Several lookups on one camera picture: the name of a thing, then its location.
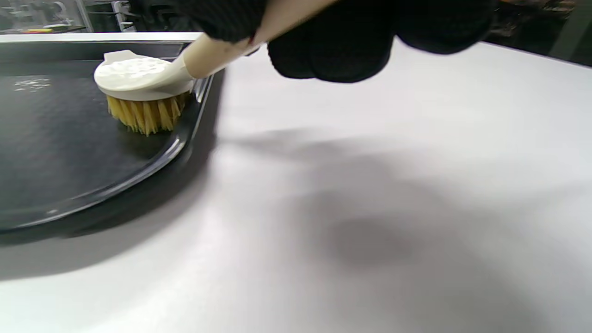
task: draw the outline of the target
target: hand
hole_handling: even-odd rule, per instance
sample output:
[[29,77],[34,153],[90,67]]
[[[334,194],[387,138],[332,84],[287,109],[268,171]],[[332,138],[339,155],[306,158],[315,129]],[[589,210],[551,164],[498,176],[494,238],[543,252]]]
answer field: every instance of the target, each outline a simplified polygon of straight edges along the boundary
[[[259,27],[266,0],[175,0],[210,37],[239,41]],[[452,54],[484,38],[497,0],[340,0],[271,41],[275,69],[287,78],[358,82],[387,64],[399,36],[411,47]]]

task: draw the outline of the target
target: tray rim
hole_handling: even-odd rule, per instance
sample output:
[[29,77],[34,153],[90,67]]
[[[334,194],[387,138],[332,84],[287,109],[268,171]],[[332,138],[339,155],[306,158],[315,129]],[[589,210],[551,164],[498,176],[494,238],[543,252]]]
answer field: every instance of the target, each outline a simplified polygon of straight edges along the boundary
[[[103,36],[103,38],[101,38],[101,40],[97,40],[97,38],[92,38],[92,40],[90,40],[90,37],[93,36],[81,36],[79,38],[76,38],[74,40],[68,40],[68,41],[63,41],[63,40],[59,40],[59,41],[55,41],[55,40],[43,40],[40,41],[38,39],[30,39],[28,38],[29,36],[19,36],[16,35],[17,37],[26,37],[25,39],[27,39],[27,43],[29,42],[42,42],[42,43],[116,43],[116,42],[122,42],[122,43],[133,43],[133,44],[145,44],[147,42],[147,40],[145,40],[145,38],[139,38],[139,39],[135,39],[132,40],[129,37],[125,38],[125,39],[114,39],[115,33],[112,34],[102,34],[102,35],[108,35],[108,36]],[[187,44],[187,42],[192,41],[193,39],[187,39],[187,38],[179,38],[179,36],[168,36],[167,40],[152,40],[153,43],[150,44],[168,44],[168,43],[175,43],[175,44]],[[16,40],[10,40],[10,41],[2,41],[0,40],[0,43],[21,43],[21,41],[16,41]],[[187,107],[195,107],[197,108],[196,112],[197,114],[197,119],[195,119],[195,121],[187,121],[185,123],[179,123],[174,131],[170,134],[170,138],[167,141],[167,144],[165,145],[165,147],[163,148],[162,151],[160,151],[151,161],[148,162],[148,164],[141,168],[138,169],[136,172],[129,174],[127,177],[122,178],[121,180],[110,184],[110,185],[106,185],[105,187],[99,188],[97,190],[88,192],[88,193],[80,193],[80,195],[76,196],[76,197],[72,197],[70,199],[67,199],[65,201],[59,201],[59,202],[55,202],[55,203],[49,203],[47,205],[41,205],[41,206],[36,206],[34,208],[33,212],[29,212],[28,214],[31,214],[31,218],[25,219],[25,220],[29,220],[30,222],[26,222],[25,220],[22,221],[22,223],[20,223],[18,220],[22,220],[23,219],[23,213],[22,210],[19,212],[19,210],[12,210],[12,211],[6,211],[6,213],[0,212],[0,217],[2,219],[5,220],[10,220],[10,219],[15,219],[15,225],[14,226],[7,226],[7,227],[1,227],[0,228],[0,234],[2,233],[7,233],[7,232],[13,232],[16,229],[22,229],[22,228],[29,228],[29,227],[33,227],[33,226],[37,226],[37,225],[41,225],[41,224],[45,224],[45,223],[49,223],[52,221],[56,221],[56,220],[60,220],[64,217],[70,216],[72,214],[78,213],[80,211],[83,211],[85,209],[88,209],[90,207],[96,206],[98,204],[101,204],[102,202],[117,196],[118,194],[129,190],[130,188],[134,187],[135,185],[137,185],[138,183],[148,179],[149,177],[151,177],[152,175],[154,175],[155,173],[157,173],[158,171],[160,171],[162,168],[164,168],[165,166],[167,166],[170,162],[172,162],[182,151],[184,148],[186,148],[186,146],[189,145],[189,143],[192,142],[198,127],[200,125],[200,121],[202,118],[202,114],[203,114],[203,110],[204,110],[204,106],[205,106],[205,102],[207,100],[207,94],[209,92],[209,87],[211,85],[213,76],[209,76],[207,78],[204,79],[199,79],[196,80],[196,83],[193,87],[192,93],[195,97],[195,99],[193,99],[190,104]],[[82,200],[82,198],[89,198],[91,197],[92,199],[88,200],[88,202],[86,203],[81,203],[79,200]]]
[[88,43],[88,42],[155,42],[189,43],[203,33],[70,33],[70,34],[14,34],[0,35],[0,43]]

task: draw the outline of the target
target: black tray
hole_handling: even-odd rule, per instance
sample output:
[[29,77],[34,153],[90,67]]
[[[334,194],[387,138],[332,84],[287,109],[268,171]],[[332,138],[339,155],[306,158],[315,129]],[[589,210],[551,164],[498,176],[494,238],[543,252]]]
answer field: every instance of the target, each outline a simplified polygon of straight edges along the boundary
[[112,209],[92,216],[83,210],[129,190],[184,151],[200,123],[211,78],[196,83],[173,132],[148,137],[109,115],[92,78],[105,52],[130,49],[169,58],[183,47],[0,44],[0,243],[89,228]]

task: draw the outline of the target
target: scrub brush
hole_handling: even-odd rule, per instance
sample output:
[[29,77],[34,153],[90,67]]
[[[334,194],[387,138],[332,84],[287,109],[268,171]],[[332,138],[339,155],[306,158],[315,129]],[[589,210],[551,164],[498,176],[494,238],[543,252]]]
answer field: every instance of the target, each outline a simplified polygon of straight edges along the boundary
[[105,54],[95,70],[116,119],[145,135],[172,130],[195,79],[205,78],[286,33],[337,0],[270,0],[256,34],[238,43],[202,34],[173,61],[129,50]]

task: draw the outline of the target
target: yellow bristle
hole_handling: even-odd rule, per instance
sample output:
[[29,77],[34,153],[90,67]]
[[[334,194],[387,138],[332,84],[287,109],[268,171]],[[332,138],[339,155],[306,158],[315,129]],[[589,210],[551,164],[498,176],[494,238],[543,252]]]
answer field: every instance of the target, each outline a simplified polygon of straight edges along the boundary
[[134,132],[144,135],[173,130],[190,92],[157,101],[124,101],[107,96],[109,113]]

